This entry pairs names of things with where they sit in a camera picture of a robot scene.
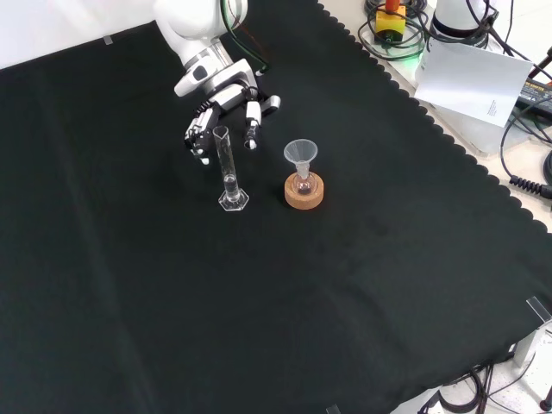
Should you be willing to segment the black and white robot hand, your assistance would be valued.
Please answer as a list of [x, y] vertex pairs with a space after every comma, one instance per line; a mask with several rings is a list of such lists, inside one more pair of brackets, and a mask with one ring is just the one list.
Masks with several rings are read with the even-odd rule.
[[179, 96], [195, 89], [203, 90], [206, 99], [194, 110], [184, 134], [184, 144], [194, 158], [205, 166], [210, 164], [214, 129], [221, 117], [243, 106], [246, 123], [244, 144], [247, 149], [254, 150], [260, 142], [263, 118], [281, 105], [279, 96], [268, 96], [258, 87], [253, 70], [245, 59], [218, 69], [213, 59], [203, 57], [175, 86]]

